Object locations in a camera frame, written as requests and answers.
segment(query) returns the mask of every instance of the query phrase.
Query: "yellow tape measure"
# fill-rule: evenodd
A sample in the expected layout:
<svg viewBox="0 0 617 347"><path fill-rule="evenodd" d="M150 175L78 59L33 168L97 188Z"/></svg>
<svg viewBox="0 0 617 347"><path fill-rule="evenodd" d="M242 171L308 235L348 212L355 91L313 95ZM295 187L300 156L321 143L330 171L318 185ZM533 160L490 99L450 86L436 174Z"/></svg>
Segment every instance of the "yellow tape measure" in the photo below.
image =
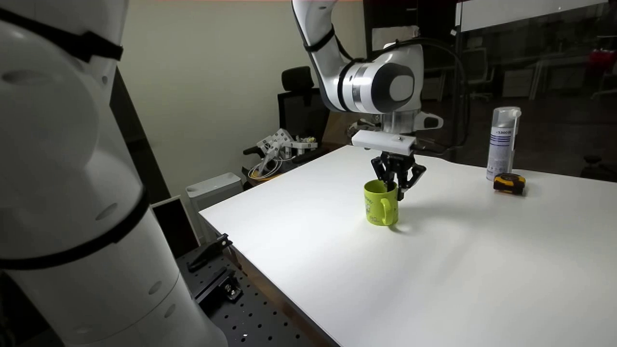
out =
<svg viewBox="0 0 617 347"><path fill-rule="evenodd" d="M493 188L503 193L523 195L525 178L515 173L502 173L495 176Z"/></svg>

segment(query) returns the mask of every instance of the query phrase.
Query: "desk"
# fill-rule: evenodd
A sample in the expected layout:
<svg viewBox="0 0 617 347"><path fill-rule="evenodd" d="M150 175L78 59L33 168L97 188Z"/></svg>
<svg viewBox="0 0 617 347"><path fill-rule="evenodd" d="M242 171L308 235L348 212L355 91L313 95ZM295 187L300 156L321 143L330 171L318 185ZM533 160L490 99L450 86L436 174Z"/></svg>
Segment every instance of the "desk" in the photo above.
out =
<svg viewBox="0 0 617 347"><path fill-rule="evenodd" d="M343 147L201 215L343 347L615 345L617 185L517 171L517 197L418 156L390 230L365 220L378 154Z"/></svg>

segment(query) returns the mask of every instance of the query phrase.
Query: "mug handle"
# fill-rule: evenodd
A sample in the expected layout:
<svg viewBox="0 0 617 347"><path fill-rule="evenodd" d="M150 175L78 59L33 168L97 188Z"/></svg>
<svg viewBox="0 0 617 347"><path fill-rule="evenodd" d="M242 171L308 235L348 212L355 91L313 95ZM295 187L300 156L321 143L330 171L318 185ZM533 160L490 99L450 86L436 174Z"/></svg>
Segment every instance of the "mug handle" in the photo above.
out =
<svg viewBox="0 0 617 347"><path fill-rule="evenodd" d="M384 206L384 217L381 219L381 222L384 225L392 224L392 206L390 205L390 201L386 198L381 200L381 204Z"/></svg>

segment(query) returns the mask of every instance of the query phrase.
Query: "spray can label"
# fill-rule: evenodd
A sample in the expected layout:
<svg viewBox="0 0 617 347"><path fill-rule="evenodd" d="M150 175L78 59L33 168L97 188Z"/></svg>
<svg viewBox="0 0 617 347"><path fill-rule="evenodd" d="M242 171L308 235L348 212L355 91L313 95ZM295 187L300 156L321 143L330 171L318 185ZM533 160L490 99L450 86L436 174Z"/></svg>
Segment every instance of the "spray can label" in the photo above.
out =
<svg viewBox="0 0 617 347"><path fill-rule="evenodd" d="M493 181L496 175L508 172L512 155L514 128L491 128L489 162L486 165L486 179Z"/></svg>

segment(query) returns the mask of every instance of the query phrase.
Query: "white table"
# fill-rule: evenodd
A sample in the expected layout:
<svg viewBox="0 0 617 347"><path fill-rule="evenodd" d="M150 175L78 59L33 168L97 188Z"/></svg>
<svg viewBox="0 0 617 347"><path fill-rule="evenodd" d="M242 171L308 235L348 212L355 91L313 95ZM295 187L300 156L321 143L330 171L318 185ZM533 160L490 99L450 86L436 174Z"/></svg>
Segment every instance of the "white table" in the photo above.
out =
<svg viewBox="0 0 617 347"><path fill-rule="evenodd" d="M376 151L345 147L201 215L343 347L615 346L617 185L428 169L394 230L365 220Z"/></svg>

